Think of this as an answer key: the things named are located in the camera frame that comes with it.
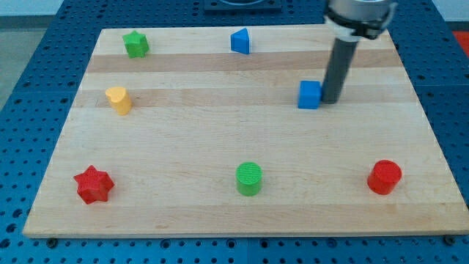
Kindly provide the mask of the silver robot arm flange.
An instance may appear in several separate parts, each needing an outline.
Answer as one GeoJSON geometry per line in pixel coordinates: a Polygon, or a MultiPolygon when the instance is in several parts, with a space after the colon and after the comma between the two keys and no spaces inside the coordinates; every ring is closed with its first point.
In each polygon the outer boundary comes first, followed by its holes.
{"type": "Polygon", "coordinates": [[[394,0],[327,0],[325,23],[345,42],[377,39],[393,20],[394,0]]]}

